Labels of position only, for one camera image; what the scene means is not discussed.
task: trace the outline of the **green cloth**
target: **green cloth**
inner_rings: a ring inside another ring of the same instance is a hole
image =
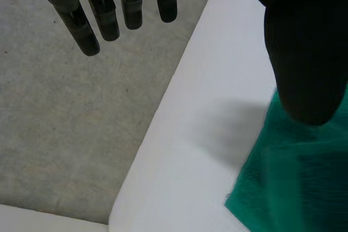
[[[252,232],[348,231],[348,94],[328,123],[309,127],[275,93],[225,206]]]

